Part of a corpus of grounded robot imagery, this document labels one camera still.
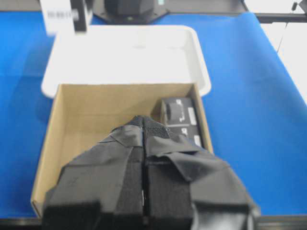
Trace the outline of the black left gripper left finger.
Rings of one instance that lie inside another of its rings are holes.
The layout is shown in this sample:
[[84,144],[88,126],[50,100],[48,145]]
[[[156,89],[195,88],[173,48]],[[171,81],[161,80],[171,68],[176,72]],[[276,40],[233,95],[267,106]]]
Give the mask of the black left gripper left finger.
[[143,118],[62,167],[44,201],[45,230],[141,230]]

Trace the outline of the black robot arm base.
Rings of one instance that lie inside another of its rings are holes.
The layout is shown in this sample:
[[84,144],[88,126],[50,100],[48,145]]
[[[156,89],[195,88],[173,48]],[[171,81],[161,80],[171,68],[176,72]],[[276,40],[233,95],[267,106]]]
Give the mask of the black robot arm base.
[[170,11],[164,0],[95,0],[93,13],[108,24],[144,25]]

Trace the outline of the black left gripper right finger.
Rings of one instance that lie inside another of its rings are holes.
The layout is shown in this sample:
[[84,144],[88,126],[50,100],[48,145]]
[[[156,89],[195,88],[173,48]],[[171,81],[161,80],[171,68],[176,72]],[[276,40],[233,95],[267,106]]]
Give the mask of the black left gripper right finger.
[[143,119],[153,230],[254,230],[260,210],[230,165]]

